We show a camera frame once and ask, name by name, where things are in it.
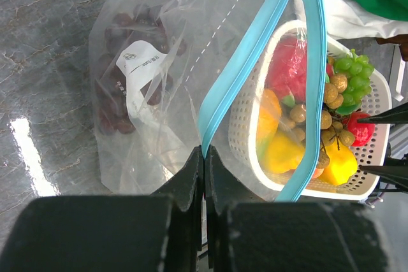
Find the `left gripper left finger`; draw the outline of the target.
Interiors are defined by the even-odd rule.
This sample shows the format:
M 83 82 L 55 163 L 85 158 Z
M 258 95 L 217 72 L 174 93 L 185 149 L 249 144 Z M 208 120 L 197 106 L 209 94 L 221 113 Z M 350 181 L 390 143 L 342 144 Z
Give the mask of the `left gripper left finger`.
M 31 201 L 1 253 L 2 271 L 194 271 L 201 249 L 203 157 L 142 196 Z

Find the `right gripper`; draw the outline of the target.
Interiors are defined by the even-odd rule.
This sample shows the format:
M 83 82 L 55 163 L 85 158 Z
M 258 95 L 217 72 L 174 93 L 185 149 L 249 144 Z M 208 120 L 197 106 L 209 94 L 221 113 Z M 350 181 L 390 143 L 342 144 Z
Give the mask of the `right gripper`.
M 386 193 L 407 194 L 407 123 L 408 103 L 401 104 L 372 117 L 358 119 L 359 123 L 395 124 L 390 129 L 386 156 L 382 166 L 364 165 L 359 170 L 379 176 L 379 183 L 368 196 L 367 204 L 383 201 Z

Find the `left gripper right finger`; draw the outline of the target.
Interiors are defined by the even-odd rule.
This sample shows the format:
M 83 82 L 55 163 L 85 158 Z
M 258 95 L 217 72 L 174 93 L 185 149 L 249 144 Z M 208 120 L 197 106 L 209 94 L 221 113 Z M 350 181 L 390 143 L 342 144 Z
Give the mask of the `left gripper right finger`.
M 205 159 L 208 263 L 214 271 L 389 271 L 371 212 L 342 201 L 266 202 L 222 163 Z

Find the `brown longan bunch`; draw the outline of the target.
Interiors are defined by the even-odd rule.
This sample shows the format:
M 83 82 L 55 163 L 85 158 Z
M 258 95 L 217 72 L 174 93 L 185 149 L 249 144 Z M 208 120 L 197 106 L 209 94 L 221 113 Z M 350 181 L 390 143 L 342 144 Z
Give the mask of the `brown longan bunch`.
M 330 163 L 330 158 L 326 153 L 326 147 L 335 142 L 340 142 L 346 147 L 350 147 L 354 142 L 354 136 L 346 131 L 341 119 L 345 115 L 340 114 L 343 97 L 340 95 L 340 88 L 332 84 L 334 81 L 334 58 L 327 57 L 326 73 L 329 76 L 329 82 L 325 85 L 323 96 L 323 110 L 321 113 L 321 151 L 317 162 L 317 169 L 324 169 Z

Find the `clear zip top bag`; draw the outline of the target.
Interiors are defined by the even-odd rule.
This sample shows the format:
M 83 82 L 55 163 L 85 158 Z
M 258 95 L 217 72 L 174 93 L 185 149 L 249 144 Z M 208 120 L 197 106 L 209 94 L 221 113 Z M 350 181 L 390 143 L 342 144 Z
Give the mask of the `clear zip top bag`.
M 147 194 L 173 177 L 194 147 L 204 158 L 214 147 L 226 168 L 257 195 L 298 200 L 314 179 L 319 155 L 328 50 L 323 0 L 106 0 L 102 9 L 138 3 L 175 4 L 171 16 L 182 24 L 186 57 L 181 78 L 156 116 L 132 134 L 104 136 L 96 128 L 103 185 L 114 193 Z M 307 29 L 305 36 L 285 35 L 307 42 L 306 101 L 292 108 L 279 101 L 277 131 L 303 145 L 305 153 L 295 170 L 285 172 L 290 178 L 282 190 L 273 193 L 250 181 L 247 167 L 232 154 L 228 127 L 231 105 L 273 32 L 291 20 L 305 22 Z

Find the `dark purple grape bunch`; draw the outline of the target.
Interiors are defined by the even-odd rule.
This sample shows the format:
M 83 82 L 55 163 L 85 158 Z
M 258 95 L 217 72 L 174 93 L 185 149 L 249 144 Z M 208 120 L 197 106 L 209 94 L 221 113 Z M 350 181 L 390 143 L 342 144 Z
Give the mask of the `dark purple grape bunch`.
M 132 134 L 156 116 L 182 76 L 187 43 L 173 3 L 107 4 L 90 36 L 96 127 L 104 136 Z

